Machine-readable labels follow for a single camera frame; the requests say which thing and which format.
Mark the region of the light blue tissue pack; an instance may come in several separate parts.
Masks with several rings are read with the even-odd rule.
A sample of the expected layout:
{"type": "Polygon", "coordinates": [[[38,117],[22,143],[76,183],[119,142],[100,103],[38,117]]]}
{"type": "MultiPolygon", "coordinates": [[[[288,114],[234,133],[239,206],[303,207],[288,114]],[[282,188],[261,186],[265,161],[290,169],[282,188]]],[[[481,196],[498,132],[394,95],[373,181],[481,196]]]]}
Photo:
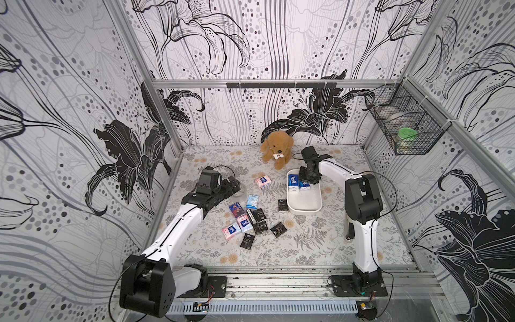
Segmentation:
{"type": "Polygon", "coordinates": [[[257,209],[259,204],[259,196],[258,195],[249,195],[246,203],[247,209],[257,209]]]}

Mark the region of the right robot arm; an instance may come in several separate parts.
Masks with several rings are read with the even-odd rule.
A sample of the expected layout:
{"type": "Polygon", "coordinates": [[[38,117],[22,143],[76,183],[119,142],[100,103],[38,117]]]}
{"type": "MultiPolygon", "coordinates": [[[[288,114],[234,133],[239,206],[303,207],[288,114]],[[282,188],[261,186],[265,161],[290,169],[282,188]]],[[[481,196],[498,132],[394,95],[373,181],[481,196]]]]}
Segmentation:
{"type": "Polygon", "coordinates": [[[368,287],[382,282],[377,258],[377,227],[384,208],[377,178],[372,174],[354,173],[328,154],[318,154],[314,147],[301,150],[305,165],[300,168],[300,180],[318,184],[330,178],[344,189],[344,209],[354,229],[354,283],[368,287]]]}

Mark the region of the pink Tempo tissue pack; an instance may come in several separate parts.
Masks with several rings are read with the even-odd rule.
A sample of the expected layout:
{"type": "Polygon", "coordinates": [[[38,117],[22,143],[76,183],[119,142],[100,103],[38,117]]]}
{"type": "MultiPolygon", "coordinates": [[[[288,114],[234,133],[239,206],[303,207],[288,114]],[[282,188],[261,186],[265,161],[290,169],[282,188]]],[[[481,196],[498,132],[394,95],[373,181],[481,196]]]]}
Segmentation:
{"type": "Polygon", "coordinates": [[[257,178],[255,182],[260,189],[265,189],[272,184],[272,181],[268,175],[257,178]]]}

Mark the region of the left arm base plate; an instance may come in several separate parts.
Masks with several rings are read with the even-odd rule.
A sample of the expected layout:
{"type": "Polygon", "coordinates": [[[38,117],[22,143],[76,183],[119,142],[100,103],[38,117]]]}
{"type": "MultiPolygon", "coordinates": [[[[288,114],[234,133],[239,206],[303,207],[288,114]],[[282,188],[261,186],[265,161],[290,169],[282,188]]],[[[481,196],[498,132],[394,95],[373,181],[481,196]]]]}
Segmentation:
{"type": "Polygon", "coordinates": [[[180,299],[222,299],[227,291],[226,276],[208,276],[207,287],[204,291],[188,291],[179,296],[180,299]]]}

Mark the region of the dark blue picture tissue pack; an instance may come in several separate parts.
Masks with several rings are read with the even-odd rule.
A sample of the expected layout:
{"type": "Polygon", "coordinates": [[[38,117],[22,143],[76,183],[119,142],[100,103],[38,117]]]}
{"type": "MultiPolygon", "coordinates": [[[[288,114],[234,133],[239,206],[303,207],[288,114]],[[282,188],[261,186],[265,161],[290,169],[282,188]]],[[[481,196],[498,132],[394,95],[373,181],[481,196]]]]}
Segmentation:
{"type": "Polygon", "coordinates": [[[233,214],[233,216],[235,218],[238,218],[239,216],[241,215],[245,215],[246,214],[246,211],[244,210],[244,208],[240,205],[239,202],[236,202],[236,203],[233,203],[232,205],[229,206],[229,210],[231,211],[231,213],[233,214]]]}

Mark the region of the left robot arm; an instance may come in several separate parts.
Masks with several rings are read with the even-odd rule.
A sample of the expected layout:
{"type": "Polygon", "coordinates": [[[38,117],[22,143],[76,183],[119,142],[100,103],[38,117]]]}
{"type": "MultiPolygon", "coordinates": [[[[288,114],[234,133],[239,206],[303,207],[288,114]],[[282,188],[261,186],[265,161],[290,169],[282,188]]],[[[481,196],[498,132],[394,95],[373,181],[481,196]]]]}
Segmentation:
{"type": "Polygon", "coordinates": [[[234,176],[223,178],[213,167],[204,168],[194,189],[182,198],[178,213],[156,241],[124,262],[119,278],[119,306],[161,318],[178,297],[204,297],[210,301],[223,295],[220,288],[209,282],[205,267],[173,267],[187,238],[208,212],[240,189],[234,176]]]}

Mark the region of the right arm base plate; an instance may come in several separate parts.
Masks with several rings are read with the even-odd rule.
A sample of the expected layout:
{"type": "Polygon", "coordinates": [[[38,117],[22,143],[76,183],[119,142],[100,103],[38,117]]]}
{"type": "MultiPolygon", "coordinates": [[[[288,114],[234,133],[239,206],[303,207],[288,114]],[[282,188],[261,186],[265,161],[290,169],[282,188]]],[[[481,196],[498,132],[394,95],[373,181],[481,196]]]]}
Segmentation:
{"type": "Polygon", "coordinates": [[[382,277],[362,279],[359,275],[332,275],[330,286],[337,297],[387,297],[388,291],[382,277]]]}

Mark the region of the blue Tempo tissue pack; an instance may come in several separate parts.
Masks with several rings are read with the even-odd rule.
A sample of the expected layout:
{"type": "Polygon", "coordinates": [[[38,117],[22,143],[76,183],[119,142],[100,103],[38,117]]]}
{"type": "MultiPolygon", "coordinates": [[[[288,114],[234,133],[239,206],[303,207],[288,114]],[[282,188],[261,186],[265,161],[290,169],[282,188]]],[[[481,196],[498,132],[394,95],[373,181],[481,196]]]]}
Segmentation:
{"type": "Polygon", "coordinates": [[[289,192],[298,192],[299,190],[300,190],[299,175],[298,174],[289,174],[288,175],[288,191],[289,192]]]}

